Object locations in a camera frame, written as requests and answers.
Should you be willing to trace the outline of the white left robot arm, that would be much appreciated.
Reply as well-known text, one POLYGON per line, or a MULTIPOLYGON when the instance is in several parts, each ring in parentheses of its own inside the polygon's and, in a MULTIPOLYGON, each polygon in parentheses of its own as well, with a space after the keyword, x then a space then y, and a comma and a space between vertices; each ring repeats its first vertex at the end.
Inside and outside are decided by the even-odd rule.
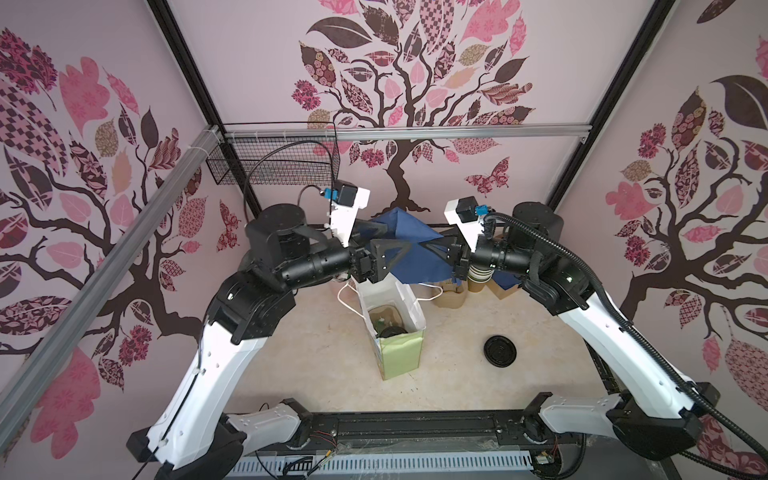
POLYGON ((327 231, 311 227, 289 203, 262 211, 245 227, 250 248, 206 310, 198 348, 168 407, 151 427, 134 432, 129 451, 156 462, 158 479, 223 479, 240 458, 272 445, 301 449, 313 415, 289 398, 251 413, 224 408, 246 367, 296 305, 299 289, 339 275, 376 283, 410 246, 396 237, 394 218, 359 220, 332 205, 327 231))

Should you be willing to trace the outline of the single blue paper napkin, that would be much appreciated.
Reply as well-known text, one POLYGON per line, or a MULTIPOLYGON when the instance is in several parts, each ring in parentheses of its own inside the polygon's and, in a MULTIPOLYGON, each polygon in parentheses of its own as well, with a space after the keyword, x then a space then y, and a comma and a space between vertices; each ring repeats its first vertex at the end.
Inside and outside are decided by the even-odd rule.
POLYGON ((437 254, 422 246, 441 235, 416 217, 400 208, 378 215, 372 222, 387 227, 387 237, 406 242, 409 251, 393 267, 392 274, 403 284, 418 284, 452 280, 453 267, 437 254))

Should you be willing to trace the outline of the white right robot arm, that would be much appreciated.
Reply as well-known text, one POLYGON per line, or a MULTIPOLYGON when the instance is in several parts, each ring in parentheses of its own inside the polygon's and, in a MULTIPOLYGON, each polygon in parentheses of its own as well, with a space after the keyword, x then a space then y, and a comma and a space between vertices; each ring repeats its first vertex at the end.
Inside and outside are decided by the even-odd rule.
POLYGON ((624 387, 596 399, 538 394, 523 420, 533 441, 548 434, 603 436, 655 461, 697 446, 701 418, 718 392, 693 383, 634 328, 592 269, 559 243, 558 215, 537 202, 506 215, 465 197, 449 201, 444 216, 449 230, 425 248, 461 279, 516 275, 522 289, 578 333, 624 387))

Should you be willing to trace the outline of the green white paper bag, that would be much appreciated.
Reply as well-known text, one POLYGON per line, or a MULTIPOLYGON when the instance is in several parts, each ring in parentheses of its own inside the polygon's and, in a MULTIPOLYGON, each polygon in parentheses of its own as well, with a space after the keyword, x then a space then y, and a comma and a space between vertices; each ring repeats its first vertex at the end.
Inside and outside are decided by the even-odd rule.
POLYGON ((432 294, 418 297, 411 286, 389 275, 378 283, 350 279, 337 292, 337 301, 363 320, 384 381, 420 365, 426 332, 422 304, 443 294, 440 286, 424 286, 432 294))

